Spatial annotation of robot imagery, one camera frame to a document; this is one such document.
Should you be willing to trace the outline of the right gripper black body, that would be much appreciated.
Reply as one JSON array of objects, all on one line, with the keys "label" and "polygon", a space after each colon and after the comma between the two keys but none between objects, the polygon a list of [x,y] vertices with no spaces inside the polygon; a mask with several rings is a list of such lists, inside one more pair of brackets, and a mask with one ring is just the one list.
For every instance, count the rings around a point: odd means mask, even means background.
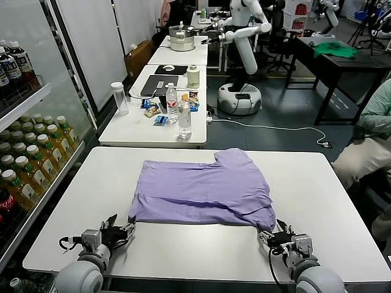
[{"label": "right gripper black body", "polygon": [[269,248],[276,248],[278,250],[287,250],[290,251],[292,247],[292,238],[295,235],[293,231],[279,231],[272,233],[266,244]]}]

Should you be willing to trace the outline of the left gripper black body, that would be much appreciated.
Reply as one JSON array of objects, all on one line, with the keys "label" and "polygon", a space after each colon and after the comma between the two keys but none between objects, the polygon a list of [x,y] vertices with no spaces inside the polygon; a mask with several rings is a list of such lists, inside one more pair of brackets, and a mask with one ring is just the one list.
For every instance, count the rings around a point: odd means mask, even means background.
[{"label": "left gripper black body", "polygon": [[101,228],[101,243],[105,246],[115,246],[118,242],[126,241],[128,233],[119,226]]}]

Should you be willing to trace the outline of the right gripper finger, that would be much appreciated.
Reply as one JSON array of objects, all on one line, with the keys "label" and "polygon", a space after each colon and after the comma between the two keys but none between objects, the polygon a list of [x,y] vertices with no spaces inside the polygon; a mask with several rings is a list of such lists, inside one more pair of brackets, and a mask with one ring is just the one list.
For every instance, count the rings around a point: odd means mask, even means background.
[{"label": "right gripper finger", "polygon": [[257,239],[259,243],[263,245],[268,245],[268,241],[273,238],[273,234],[262,229],[257,229]]},{"label": "right gripper finger", "polygon": [[277,219],[276,220],[277,234],[283,236],[292,236],[294,231],[292,230],[291,225],[286,224],[284,221]]}]

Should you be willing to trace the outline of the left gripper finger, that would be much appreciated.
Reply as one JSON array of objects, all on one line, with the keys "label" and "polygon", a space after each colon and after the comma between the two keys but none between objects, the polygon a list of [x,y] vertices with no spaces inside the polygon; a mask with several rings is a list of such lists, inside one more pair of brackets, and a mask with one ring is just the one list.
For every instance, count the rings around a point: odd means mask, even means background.
[{"label": "left gripper finger", "polygon": [[101,229],[105,230],[110,227],[113,227],[116,219],[117,219],[117,214],[114,214],[114,215],[110,216],[107,220],[102,221],[101,222]]},{"label": "left gripper finger", "polygon": [[128,241],[133,237],[133,234],[136,230],[136,216],[134,217],[129,217],[128,218],[128,223],[120,227],[120,234],[122,237],[122,240]]}]

